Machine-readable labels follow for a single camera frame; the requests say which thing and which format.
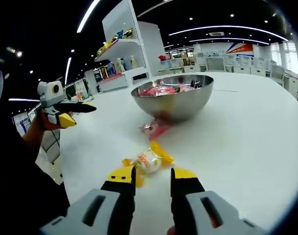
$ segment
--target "black ceiling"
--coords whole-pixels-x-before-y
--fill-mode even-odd
[[[101,0],[83,31],[77,34],[78,25],[91,2],[92,0],[19,1],[12,5],[14,9],[6,14],[9,24],[3,29],[6,31],[6,45],[1,54],[4,60],[2,71],[10,73],[4,87],[6,98],[37,99],[38,79],[49,82],[61,76],[65,77],[69,57],[72,57],[72,61],[68,83],[83,77],[84,71],[100,66],[93,59],[105,41],[102,20],[121,0]],[[163,1],[132,2],[136,15],[139,15]],[[170,33],[195,27],[242,25],[264,29],[288,38],[289,32],[285,30],[280,14],[273,17],[274,13],[276,10],[262,0],[170,0],[138,20],[157,24],[165,46],[167,43],[179,44],[176,47],[192,45],[190,40],[209,38],[206,33],[217,31],[231,33],[228,37],[280,42],[279,38],[269,34],[240,28],[202,29],[169,36]],[[17,58],[6,51],[5,46],[21,50],[23,56]],[[10,102],[9,110],[17,113],[18,110],[29,109],[33,105],[35,104],[30,102]]]

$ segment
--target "metal bowl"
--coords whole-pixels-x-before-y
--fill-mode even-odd
[[[188,86],[195,84],[197,88],[160,96],[140,95],[143,91],[158,86],[170,86],[177,90],[180,83]],[[193,117],[206,105],[212,94],[213,83],[213,78],[205,75],[166,77],[135,88],[131,95],[147,114],[165,121],[177,122]]]

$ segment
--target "human hand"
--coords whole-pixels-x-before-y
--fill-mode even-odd
[[[41,110],[37,116],[36,121],[38,122],[40,128],[42,128],[45,131],[54,131],[58,129],[63,129],[63,127],[59,124],[51,123],[48,118],[47,114],[44,112],[44,110]]]

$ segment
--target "white table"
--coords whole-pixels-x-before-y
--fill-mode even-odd
[[[176,166],[195,172],[205,189],[233,204],[241,217],[270,230],[298,195],[298,102],[266,77],[198,74],[214,78],[209,102],[158,142]],[[100,188],[122,159],[149,147],[138,128],[152,118],[130,91],[96,95],[97,111],[75,116],[78,125],[61,131],[62,173],[71,203]],[[146,178],[135,200],[130,234],[165,234],[174,224],[170,169]]]

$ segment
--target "yellow candy wrapper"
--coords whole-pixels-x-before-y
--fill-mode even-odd
[[[140,153],[137,158],[124,159],[122,162],[124,166],[134,165],[136,167],[136,187],[139,188],[143,185],[145,174],[151,174],[161,167],[169,166],[174,160],[157,142],[153,141],[151,147]]]

